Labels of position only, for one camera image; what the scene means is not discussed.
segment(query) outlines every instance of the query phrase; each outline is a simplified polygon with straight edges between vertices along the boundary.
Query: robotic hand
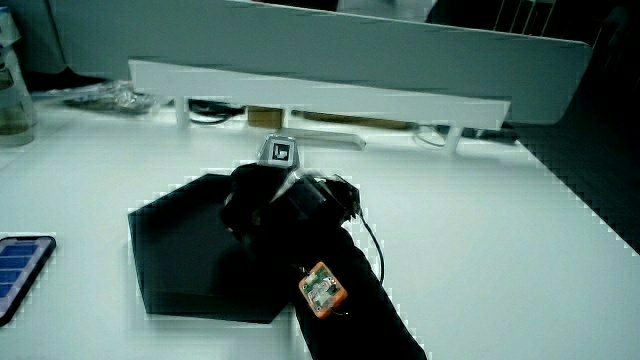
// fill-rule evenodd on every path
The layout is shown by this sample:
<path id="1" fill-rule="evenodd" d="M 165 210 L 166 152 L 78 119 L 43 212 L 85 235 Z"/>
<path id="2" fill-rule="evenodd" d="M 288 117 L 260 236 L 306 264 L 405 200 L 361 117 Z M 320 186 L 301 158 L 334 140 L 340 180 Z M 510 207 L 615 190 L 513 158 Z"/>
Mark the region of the robotic hand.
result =
<path id="1" fill-rule="evenodd" d="M 290 284 L 290 300 L 313 359 L 378 358 L 381 349 L 398 359 L 426 359 L 364 253 L 341 227 L 362 214 L 358 190 L 338 176 L 322 177 L 283 162 L 277 139 L 269 144 L 268 138 L 261 161 L 233 172 L 221 217 L 250 257 L 269 264 L 274 274 L 289 274 L 281 281 Z M 270 158 L 282 165 L 270 166 Z M 319 316 L 300 291 L 301 280 L 308 280 L 309 269 L 319 262 L 348 293 L 327 317 Z"/>

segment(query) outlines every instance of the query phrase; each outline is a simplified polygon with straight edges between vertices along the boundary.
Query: orange circuit board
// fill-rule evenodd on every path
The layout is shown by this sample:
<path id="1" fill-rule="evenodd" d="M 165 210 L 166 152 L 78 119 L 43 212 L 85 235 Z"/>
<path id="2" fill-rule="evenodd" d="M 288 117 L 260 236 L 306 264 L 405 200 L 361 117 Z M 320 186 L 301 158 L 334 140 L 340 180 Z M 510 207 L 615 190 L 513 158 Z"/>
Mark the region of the orange circuit board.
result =
<path id="1" fill-rule="evenodd" d="M 314 266 L 300 280 L 298 287 L 313 313 L 320 319 L 329 316 L 347 298 L 347 291 L 323 262 Z"/>

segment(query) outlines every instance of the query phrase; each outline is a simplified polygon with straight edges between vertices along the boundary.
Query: desk shelf leg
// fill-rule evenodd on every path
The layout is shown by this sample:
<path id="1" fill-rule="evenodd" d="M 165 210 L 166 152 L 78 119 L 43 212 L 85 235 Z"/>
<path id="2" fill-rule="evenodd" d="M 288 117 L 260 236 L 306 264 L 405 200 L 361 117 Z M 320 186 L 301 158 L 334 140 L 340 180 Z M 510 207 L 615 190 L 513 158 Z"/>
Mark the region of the desk shelf leg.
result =
<path id="1" fill-rule="evenodd" d="M 464 128 L 453 126 L 449 129 L 447 140 L 445 141 L 443 148 L 443 151 L 445 153 L 453 154 L 456 152 L 458 142 L 460 141 L 460 137 L 462 136 L 462 130 L 464 130 Z"/>
<path id="2" fill-rule="evenodd" d="M 173 102 L 176 108 L 176 122 L 178 124 L 178 128 L 188 128 L 191 124 L 191 119 L 189 118 L 189 103 L 187 102 L 187 98 L 184 96 L 176 96 L 173 99 Z"/>

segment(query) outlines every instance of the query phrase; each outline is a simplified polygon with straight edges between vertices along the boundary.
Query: cable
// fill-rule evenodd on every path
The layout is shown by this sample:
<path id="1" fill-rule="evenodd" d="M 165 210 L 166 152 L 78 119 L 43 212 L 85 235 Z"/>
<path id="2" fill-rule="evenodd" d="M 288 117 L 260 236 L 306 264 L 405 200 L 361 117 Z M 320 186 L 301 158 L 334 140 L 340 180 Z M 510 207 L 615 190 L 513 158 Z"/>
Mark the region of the cable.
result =
<path id="1" fill-rule="evenodd" d="M 429 128 L 429 129 L 431 129 L 431 131 L 433 131 L 434 133 L 439 134 L 439 132 L 438 132 L 435 128 L 433 128 L 433 126 L 431 126 L 431 125 L 420 125 L 420 127 L 427 127 L 427 128 Z M 415 134 L 413 134 L 413 137 L 414 137 L 415 139 L 418 139 L 418 140 L 422 141 L 423 143 L 425 143 L 425 144 L 427 144 L 427 145 L 431 145 L 431 146 L 438 147 L 438 148 L 444 147 L 444 144 L 436 144 L 436 143 L 434 143 L 434 142 L 431 142 L 431 141 L 429 141 L 429 140 L 427 140 L 427 139 L 423 138 L 422 136 L 420 136 L 420 135 L 418 135 L 418 134 L 419 134 L 419 133 L 418 133 L 418 132 L 416 132 Z"/>
<path id="2" fill-rule="evenodd" d="M 378 239 L 376 239 L 376 236 L 373 235 L 373 231 L 371 231 L 369 224 L 367 224 L 367 221 L 364 219 L 364 216 L 362 215 L 362 211 L 360 211 L 358 215 L 360 215 L 360 220 L 362 220 L 364 227 L 366 227 L 367 231 L 369 231 L 369 235 L 371 235 L 371 238 L 373 239 L 373 243 L 376 244 L 376 248 L 378 249 L 378 255 L 380 255 L 380 284 L 382 284 L 382 282 L 384 281 L 384 256 L 382 256 L 382 249 L 380 249 L 380 244 L 378 244 Z"/>
<path id="3" fill-rule="evenodd" d="M 244 107 L 237 108 L 223 102 L 197 99 L 189 99 L 189 110 L 194 114 L 209 117 L 211 120 L 196 120 L 189 117 L 192 123 L 206 126 L 220 125 L 244 113 Z"/>
<path id="4" fill-rule="evenodd" d="M 226 114 L 226 115 L 223 115 L 223 116 L 219 117 L 219 118 L 218 118 L 218 120 L 213 120 L 213 119 L 215 119 L 215 118 L 212 118 L 212 120 L 211 120 L 211 121 L 196 120 L 196 119 L 194 119 L 194 118 L 192 118 L 192 117 L 189 117 L 189 120 L 191 120 L 191 122 L 192 122 L 192 123 L 194 123 L 194 124 L 210 126 L 210 125 L 220 125 L 220 124 L 222 124 L 222 123 L 225 123 L 225 122 L 227 122 L 229 119 L 231 119 L 233 116 L 234 116 L 234 115 Z"/>

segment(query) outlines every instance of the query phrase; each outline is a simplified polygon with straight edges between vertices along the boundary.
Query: white table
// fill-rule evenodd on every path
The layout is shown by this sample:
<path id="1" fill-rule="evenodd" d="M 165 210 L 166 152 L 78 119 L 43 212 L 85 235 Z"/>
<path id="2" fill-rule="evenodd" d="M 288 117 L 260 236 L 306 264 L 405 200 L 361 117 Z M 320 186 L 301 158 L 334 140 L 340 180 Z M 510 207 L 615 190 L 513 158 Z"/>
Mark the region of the white table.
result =
<path id="1" fill-rule="evenodd" d="M 0 150 L 0 231 L 58 248 L 0 329 L 3 359 L 309 358 L 291 310 L 270 325 L 145 314 L 128 240 L 131 210 L 254 160 L 267 130 L 37 110 L 36 140 Z M 635 357 L 637 254 L 521 145 L 443 156 L 362 136 L 363 151 L 303 146 L 302 161 L 360 187 L 385 287 L 430 359 Z M 366 230 L 346 226 L 377 269 Z"/>

